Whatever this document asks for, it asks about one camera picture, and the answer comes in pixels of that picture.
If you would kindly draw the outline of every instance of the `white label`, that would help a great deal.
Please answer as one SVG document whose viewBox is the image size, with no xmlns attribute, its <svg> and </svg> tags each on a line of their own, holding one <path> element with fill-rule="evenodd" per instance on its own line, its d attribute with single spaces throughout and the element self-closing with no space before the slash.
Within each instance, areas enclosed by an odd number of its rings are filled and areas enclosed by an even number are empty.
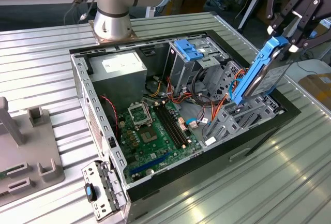
<svg viewBox="0 0 331 224">
<path fill-rule="evenodd" d="M 206 145 L 211 145 L 211 144 L 213 144 L 214 142 L 216 142 L 216 139 L 215 139 L 214 136 L 213 136 L 213 137 L 210 137 L 209 139 L 207 139 L 207 140 L 205 141 Z"/>
<path fill-rule="evenodd" d="M 327 77 L 321 77 L 320 78 L 324 83 L 331 83 L 331 79 Z"/>
<path fill-rule="evenodd" d="M 102 65 L 107 73 L 119 71 L 121 69 L 134 67 L 139 60 L 133 53 L 114 56 L 113 58 L 102 61 Z"/>
<path fill-rule="evenodd" d="M 259 86 L 255 89 L 252 96 L 270 90 L 278 81 L 278 79 L 283 75 L 283 73 L 287 70 L 288 67 L 288 65 L 284 65 L 270 70 L 267 75 L 265 75 L 265 77 L 262 79 L 262 82 L 259 84 Z"/>
</svg>

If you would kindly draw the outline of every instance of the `aluminum table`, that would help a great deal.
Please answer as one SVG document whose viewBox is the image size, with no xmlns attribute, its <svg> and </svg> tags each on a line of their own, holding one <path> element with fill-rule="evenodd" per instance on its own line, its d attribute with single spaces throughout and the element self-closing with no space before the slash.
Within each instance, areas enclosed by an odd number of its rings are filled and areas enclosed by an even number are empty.
<svg viewBox="0 0 331 224">
<path fill-rule="evenodd" d="M 132 21 L 138 37 L 215 30 L 252 61 L 257 49 L 210 13 Z M 96 223 L 81 168 L 96 148 L 76 97 L 68 50 L 92 46 L 88 24 L 0 33 L 0 95 L 11 115 L 48 109 L 66 179 L 0 207 L 0 223 Z M 278 89 L 302 113 L 259 150 L 136 223 L 330 223 L 330 112 L 289 77 Z"/>
</svg>

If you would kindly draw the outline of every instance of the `circuit board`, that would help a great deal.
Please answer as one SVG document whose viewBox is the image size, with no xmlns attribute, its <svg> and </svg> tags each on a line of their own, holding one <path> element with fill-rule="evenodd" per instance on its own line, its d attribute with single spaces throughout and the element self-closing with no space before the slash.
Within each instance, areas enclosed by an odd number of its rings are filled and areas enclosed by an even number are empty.
<svg viewBox="0 0 331 224">
<path fill-rule="evenodd" d="M 172 102 L 167 102 L 165 108 L 172 113 L 175 120 L 180 117 Z M 141 126 L 138 130 L 134 128 L 129 112 L 119 115 L 119 118 L 122 119 L 122 125 L 124 124 L 120 147 L 128 163 L 124 170 L 127 183 L 132 183 L 146 176 L 146 170 L 152 169 L 156 172 L 183 158 L 192 156 L 201 149 L 198 140 L 191 131 L 189 136 L 182 132 L 190 143 L 184 145 L 185 148 L 178 148 L 165 130 L 155 110 L 154 106 L 149 107 L 153 123 L 150 126 Z M 142 170 L 144 165 L 150 163 L 153 165 Z"/>
</svg>

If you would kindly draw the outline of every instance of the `ram slot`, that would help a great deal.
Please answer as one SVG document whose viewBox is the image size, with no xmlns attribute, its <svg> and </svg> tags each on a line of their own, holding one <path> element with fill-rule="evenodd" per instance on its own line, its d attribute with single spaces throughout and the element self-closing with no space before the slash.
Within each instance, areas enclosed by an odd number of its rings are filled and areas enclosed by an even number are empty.
<svg viewBox="0 0 331 224">
<path fill-rule="evenodd" d="M 159 120 L 161 121 L 166 132 L 169 134 L 170 138 L 174 142 L 177 149 L 180 149 L 183 144 L 187 145 L 188 141 L 183 135 L 182 131 L 176 125 L 174 120 L 171 118 L 171 115 L 167 111 L 166 107 L 157 107 L 155 113 Z"/>
</svg>

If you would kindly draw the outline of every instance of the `blue button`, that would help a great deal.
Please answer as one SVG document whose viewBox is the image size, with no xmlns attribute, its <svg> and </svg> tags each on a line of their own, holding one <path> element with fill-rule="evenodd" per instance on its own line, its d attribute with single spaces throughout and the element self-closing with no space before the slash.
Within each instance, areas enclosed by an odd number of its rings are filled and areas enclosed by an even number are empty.
<svg viewBox="0 0 331 224">
<path fill-rule="evenodd" d="M 91 195 L 91 188 L 88 186 L 86 188 L 86 192 L 87 192 L 87 195 L 90 196 Z"/>
</svg>

